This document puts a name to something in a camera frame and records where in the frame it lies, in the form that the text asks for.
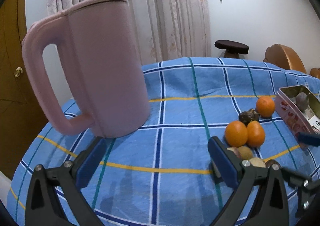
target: door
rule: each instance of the door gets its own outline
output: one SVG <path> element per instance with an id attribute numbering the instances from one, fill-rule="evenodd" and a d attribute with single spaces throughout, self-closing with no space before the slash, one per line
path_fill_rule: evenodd
<path id="1" fill-rule="evenodd" d="M 0 171 L 12 180 L 24 153 L 48 122 L 25 72 L 25 0 L 0 7 Z"/>

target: pink pitcher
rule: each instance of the pink pitcher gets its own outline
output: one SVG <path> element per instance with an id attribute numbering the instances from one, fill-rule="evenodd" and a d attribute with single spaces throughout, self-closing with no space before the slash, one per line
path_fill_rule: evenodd
<path id="1" fill-rule="evenodd" d="M 56 44 L 70 90 L 82 114 L 67 119 L 42 58 Z M 65 135 L 91 128 L 96 136 L 121 137 L 150 114 L 126 0 L 86 0 L 33 24 L 22 55 L 33 91 L 52 126 Z"/>

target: orange fruit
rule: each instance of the orange fruit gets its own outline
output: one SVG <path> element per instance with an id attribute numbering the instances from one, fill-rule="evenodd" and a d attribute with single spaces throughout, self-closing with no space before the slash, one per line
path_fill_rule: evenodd
<path id="1" fill-rule="evenodd" d="M 227 125 L 224 136 L 230 146 L 240 147 L 248 140 L 247 127 L 238 120 L 232 121 Z"/>
<path id="2" fill-rule="evenodd" d="M 262 96 L 258 98 L 256 103 L 256 111 L 263 117 L 269 118 L 272 116 L 276 109 L 276 105 L 272 98 L 268 96 Z"/>
<path id="3" fill-rule="evenodd" d="M 263 127 L 258 121 L 251 121 L 247 125 L 248 141 L 247 145 L 250 147 L 259 147 L 264 143 L 266 134 Z"/>

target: screw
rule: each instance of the screw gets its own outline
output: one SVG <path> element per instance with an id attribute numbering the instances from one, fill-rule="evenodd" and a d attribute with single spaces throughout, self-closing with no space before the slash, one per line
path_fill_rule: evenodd
<path id="1" fill-rule="evenodd" d="M 242 161 L 242 164 L 243 164 L 245 167 L 248 167 L 248 166 L 251 165 L 250 161 L 248 161 L 248 160 L 243 160 L 243 161 Z"/>
<path id="2" fill-rule="evenodd" d="M 40 164 L 36 165 L 36 167 L 35 167 L 36 171 L 40 171 L 41 169 L 42 169 L 42 165 L 40 165 Z"/>
<path id="3" fill-rule="evenodd" d="M 276 163 L 274 163 L 274 164 L 272 165 L 272 169 L 275 170 L 275 171 L 279 170 L 279 165 L 277 165 Z"/>
<path id="4" fill-rule="evenodd" d="M 308 209 L 308 207 L 309 207 L 309 202 L 308 201 L 306 201 L 304 204 L 303 204 L 303 209 Z"/>
<path id="5" fill-rule="evenodd" d="M 72 161 L 65 161 L 63 166 L 69 168 L 72 165 Z"/>

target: gold door handle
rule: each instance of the gold door handle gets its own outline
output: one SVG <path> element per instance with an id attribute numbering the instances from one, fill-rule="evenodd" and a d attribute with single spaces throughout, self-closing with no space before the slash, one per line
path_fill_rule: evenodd
<path id="1" fill-rule="evenodd" d="M 16 78 L 20 77 L 20 75 L 23 73 L 23 69 L 21 67 L 16 68 L 16 72 L 14 74 L 14 76 Z"/>

